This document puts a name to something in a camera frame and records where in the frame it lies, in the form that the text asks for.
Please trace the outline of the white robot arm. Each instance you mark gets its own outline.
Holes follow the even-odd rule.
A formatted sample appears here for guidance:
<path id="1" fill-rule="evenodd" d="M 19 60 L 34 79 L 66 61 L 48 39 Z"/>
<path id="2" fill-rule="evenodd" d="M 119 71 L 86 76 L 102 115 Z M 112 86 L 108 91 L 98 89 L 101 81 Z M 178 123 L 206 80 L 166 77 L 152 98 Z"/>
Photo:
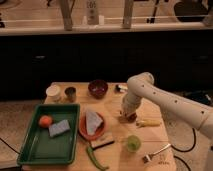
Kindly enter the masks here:
<path id="1" fill-rule="evenodd" d="M 127 93 L 121 106 L 122 115 L 128 118 L 134 114 L 140 107 L 142 98 L 175 114 L 210 140 L 204 171 L 213 171 L 213 107 L 155 87 L 154 77 L 149 72 L 127 80 Z"/>

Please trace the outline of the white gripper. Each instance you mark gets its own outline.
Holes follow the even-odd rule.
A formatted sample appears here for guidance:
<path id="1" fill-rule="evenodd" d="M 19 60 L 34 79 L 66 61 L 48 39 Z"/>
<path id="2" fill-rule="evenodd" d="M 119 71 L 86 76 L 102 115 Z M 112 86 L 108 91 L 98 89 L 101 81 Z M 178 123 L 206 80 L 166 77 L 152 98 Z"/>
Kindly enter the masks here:
<path id="1" fill-rule="evenodd" d="M 133 93 L 127 93 L 122 99 L 121 114 L 125 118 L 136 116 L 136 110 L 140 107 L 140 105 L 141 97 L 138 97 Z"/>

